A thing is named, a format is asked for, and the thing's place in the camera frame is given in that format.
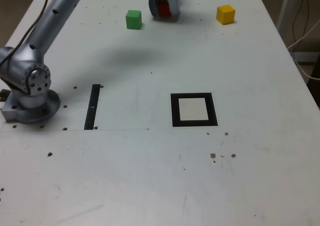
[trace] table surface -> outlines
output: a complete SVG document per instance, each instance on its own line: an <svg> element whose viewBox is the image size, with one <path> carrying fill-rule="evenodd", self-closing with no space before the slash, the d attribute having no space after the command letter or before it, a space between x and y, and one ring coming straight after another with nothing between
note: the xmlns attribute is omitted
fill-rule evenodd
<svg viewBox="0 0 320 226"><path fill-rule="evenodd" d="M320 224L319 110L261 0L181 0L176 23L148 0L81 0L45 63L57 114L44 128L0 117L0 225ZM92 84L98 130L84 131ZM198 92L218 126L172 127L170 94Z"/></svg>

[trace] black square frame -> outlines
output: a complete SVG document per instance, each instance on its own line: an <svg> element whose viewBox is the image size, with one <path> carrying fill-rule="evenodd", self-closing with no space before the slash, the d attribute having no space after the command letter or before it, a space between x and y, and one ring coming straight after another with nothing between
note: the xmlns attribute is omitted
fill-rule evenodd
<svg viewBox="0 0 320 226"><path fill-rule="evenodd" d="M208 120L181 121L179 108L180 98L204 98ZM214 101L211 93L171 93L171 114L173 127L218 126Z"/></svg>

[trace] wire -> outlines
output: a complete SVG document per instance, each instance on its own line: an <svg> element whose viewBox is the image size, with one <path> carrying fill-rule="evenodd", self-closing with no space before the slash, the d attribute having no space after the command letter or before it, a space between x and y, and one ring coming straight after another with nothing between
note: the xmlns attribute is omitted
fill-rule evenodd
<svg viewBox="0 0 320 226"><path fill-rule="evenodd" d="M1 62L0 62L0 67L7 61L9 60L14 53L19 49L19 47L22 45L22 43L24 42L24 40L26 39L27 35L30 33L30 31L35 27L35 25L38 23L38 21L40 20L40 18L42 17L42 15L45 12L45 9L47 7L48 4L48 0L45 0L44 6L38 16L38 18L35 20L35 22L30 26L30 28L27 30L27 32L25 33L25 35L22 37L21 41L18 43L18 45L13 49L13 51L10 52L9 55L7 55Z"/></svg>
<svg viewBox="0 0 320 226"><path fill-rule="evenodd" d="M303 30L302 36L304 36L305 33L306 33L306 29L307 29L307 25L308 25L308 21L309 21L309 16L310 16L309 0L306 0L306 11L307 11L307 16L306 16L306 21L305 21L305 25L304 25L304 30ZM299 41L299 43L297 44L296 47L293 47L293 55L295 55L295 51L296 51L296 49L298 49L300 43L301 43L301 41Z"/></svg>
<svg viewBox="0 0 320 226"><path fill-rule="evenodd" d="M295 23L296 23L296 19L298 18L298 15L302 9L304 5L304 0L301 0L301 4L300 4L300 7L298 9L298 11L296 12L295 14L295 17L294 17L294 20L292 22L292 35L293 35L293 41L296 42L296 36L295 36ZM296 47L293 47L293 50L291 52L291 56L293 55L293 57L295 57L295 50L296 50Z"/></svg>
<svg viewBox="0 0 320 226"><path fill-rule="evenodd" d="M303 74L305 74L305 75L306 75L307 77L309 77L310 79L320 81L320 78L315 78L315 77L309 76L309 75L302 69L302 67L299 65L299 63L298 63L293 57L291 57L291 58L292 58L292 60L294 61L294 63L299 67L299 69L302 71Z"/></svg>
<svg viewBox="0 0 320 226"><path fill-rule="evenodd" d="M317 25L318 23L320 22L320 20L318 20L316 22L316 24L310 29L310 31L308 31L307 34L305 34L303 37L301 37L299 40L297 40L295 43L293 43L292 45L288 46L287 49L289 49L290 47L294 46L295 44L297 44L299 41L301 41L303 38L305 38Z"/></svg>

